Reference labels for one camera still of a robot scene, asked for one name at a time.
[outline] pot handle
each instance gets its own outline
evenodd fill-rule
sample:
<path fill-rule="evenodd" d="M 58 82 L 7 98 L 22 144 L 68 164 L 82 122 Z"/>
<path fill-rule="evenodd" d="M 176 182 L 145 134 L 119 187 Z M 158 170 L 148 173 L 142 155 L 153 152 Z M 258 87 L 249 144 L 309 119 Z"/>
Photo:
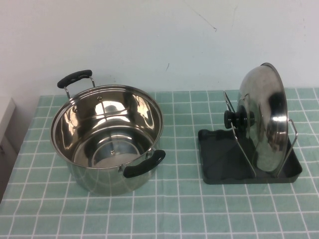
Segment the pot handle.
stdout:
<path fill-rule="evenodd" d="M 127 166 L 123 171 L 123 176 L 126 178 L 133 178 L 145 174 L 158 166 L 165 158 L 165 155 L 166 153 L 164 150 L 155 150 L 151 158 L 144 160 L 139 165 Z"/>
<path fill-rule="evenodd" d="M 64 87 L 67 87 L 68 85 L 71 85 L 74 82 L 77 82 L 83 78 L 91 78 L 91 76 L 91 70 L 74 72 L 60 80 L 57 85 L 59 88 L 64 89 Z"/>

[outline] pot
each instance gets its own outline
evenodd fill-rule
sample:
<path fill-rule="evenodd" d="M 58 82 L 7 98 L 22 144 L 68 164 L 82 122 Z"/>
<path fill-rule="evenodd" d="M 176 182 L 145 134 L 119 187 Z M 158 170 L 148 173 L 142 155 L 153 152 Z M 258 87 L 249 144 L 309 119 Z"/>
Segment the pot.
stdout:
<path fill-rule="evenodd" d="M 67 86 L 90 78 L 93 88 L 70 97 Z M 51 142 L 82 187 L 119 195 L 145 184 L 164 159 L 159 150 L 163 117 L 144 91 L 122 85 L 95 87 L 92 71 L 75 72 L 58 82 L 69 101 L 57 112 Z"/>

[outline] stainless steel lid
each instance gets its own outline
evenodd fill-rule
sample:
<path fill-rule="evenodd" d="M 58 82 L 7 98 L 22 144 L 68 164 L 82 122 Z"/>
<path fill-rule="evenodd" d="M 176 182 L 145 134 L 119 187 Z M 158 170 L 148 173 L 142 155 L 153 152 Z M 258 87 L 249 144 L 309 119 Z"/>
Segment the stainless steel lid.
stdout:
<path fill-rule="evenodd" d="M 238 140 L 251 144 L 249 148 L 242 148 L 247 159 L 254 167 L 270 173 L 280 170 L 285 161 L 288 121 L 284 86 L 277 70 L 269 63 L 245 76 L 237 113 L 225 112 L 226 128 L 231 128 L 232 122 L 240 131 Z"/>

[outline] green checkered tablecloth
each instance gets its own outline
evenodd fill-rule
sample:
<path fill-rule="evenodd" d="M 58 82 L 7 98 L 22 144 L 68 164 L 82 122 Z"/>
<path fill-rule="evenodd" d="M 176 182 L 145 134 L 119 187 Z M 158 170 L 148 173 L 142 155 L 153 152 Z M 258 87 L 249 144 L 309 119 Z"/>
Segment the green checkered tablecloth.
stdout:
<path fill-rule="evenodd" d="M 164 114 L 166 158 L 147 184 L 117 197 L 75 183 L 49 141 L 67 99 L 41 97 L 0 204 L 0 238 L 319 238 L 319 89 L 286 90 L 304 171 L 294 184 L 272 185 L 203 183 L 196 136 L 224 129 L 222 91 L 151 94 Z M 235 105 L 237 94 L 228 92 Z"/>

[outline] black tray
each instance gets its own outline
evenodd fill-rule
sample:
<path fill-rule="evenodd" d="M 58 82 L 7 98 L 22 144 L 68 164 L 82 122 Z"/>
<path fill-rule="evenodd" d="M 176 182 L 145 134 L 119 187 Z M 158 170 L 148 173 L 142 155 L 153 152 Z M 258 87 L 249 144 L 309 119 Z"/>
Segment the black tray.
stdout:
<path fill-rule="evenodd" d="M 256 177 L 234 139 L 232 130 L 198 132 L 203 180 L 207 184 L 292 183 L 303 171 L 294 150 L 291 151 L 278 177 L 256 167 Z M 291 147 L 288 141 L 287 150 Z"/>

